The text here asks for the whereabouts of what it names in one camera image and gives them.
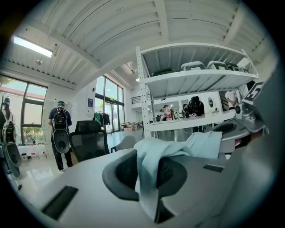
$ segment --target shelf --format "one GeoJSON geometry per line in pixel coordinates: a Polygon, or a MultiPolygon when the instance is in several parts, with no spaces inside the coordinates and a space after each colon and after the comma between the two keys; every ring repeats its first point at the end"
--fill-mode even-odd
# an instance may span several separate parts
{"type": "Polygon", "coordinates": [[[238,64],[247,55],[220,45],[205,43],[178,43],[162,45],[141,51],[148,73],[171,67],[176,72],[187,62],[200,61],[205,67],[209,61],[231,62],[238,64]]]}
{"type": "Polygon", "coordinates": [[[237,89],[257,79],[254,74],[203,69],[168,73],[144,79],[154,99],[163,99],[186,94],[237,89]]]}
{"type": "Polygon", "coordinates": [[[229,110],[222,113],[206,114],[205,116],[196,116],[192,118],[186,118],[173,121],[162,121],[152,123],[148,126],[149,131],[161,131],[161,130],[176,130],[195,126],[203,126],[211,123],[221,122],[234,117],[236,111],[229,110]]]}

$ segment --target large window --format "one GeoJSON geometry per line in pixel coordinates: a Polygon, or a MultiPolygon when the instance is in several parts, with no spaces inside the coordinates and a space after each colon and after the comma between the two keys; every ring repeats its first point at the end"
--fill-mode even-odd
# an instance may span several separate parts
{"type": "Polygon", "coordinates": [[[105,97],[111,98],[115,101],[118,100],[118,86],[109,79],[106,79],[105,97]]]}
{"type": "Polygon", "coordinates": [[[105,76],[97,78],[95,112],[109,115],[110,125],[104,126],[108,133],[119,131],[125,122],[123,88],[105,76]]]}
{"type": "Polygon", "coordinates": [[[96,81],[96,93],[104,95],[105,77],[100,76],[96,81]]]}
{"type": "Polygon", "coordinates": [[[10,99],[17,145],[43,143],[42,108],[46,90],[42,86],[0,76],[1,95],[10,99]]]}

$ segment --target blue shirt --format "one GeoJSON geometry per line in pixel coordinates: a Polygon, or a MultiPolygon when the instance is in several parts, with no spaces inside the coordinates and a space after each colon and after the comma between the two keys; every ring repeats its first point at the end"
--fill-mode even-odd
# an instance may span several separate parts
{"type": "MultiPolygon", "coordinates": [[[[57,108],[52,109],[50,111],[50,114],[49,114],[49,119],[53,119],[56,114],[57,114],[57,108]]],[[[68,111],[66,111],[65,114],[66,114],[66,117],[67,117],[67,125],[68,126],[72,125],[70,113],[68,111]]]]}

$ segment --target sign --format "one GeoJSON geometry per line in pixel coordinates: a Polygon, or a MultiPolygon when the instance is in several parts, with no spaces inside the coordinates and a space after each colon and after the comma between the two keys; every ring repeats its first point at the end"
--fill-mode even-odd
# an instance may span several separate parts
{"type": "Polygon", "coordinates": [[[93,99],[88,98],[87,106],[88,106],[87,111],[92,112],[93,111],[93,99]]]}
{"type": "Polygon", "coordinates": [[[93,99],[88,98],[88,107],[93,107],[93,99]]]}
{"type": "Polygon", "coordinates": [[[256,82],[242,101],[247,104],[253,105],[254,99],[261,92],[262,84],[262,82],[256,82]]]}

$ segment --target white ceiling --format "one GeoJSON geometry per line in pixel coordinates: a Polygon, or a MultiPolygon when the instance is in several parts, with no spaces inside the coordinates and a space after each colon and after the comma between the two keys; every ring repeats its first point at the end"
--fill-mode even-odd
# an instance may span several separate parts
{"type": "Polygon", "coordinates": [[[272,49],[267,31],[237,0],[45,0],[14,35],[53,55],[43,57],[11,43],[5,68],[76,89],[112,70],[134,88],[137,75],[124,64],[135,65],[137,45],[220,44],[243,48],[254,62],[262,62],[272,49]]]}

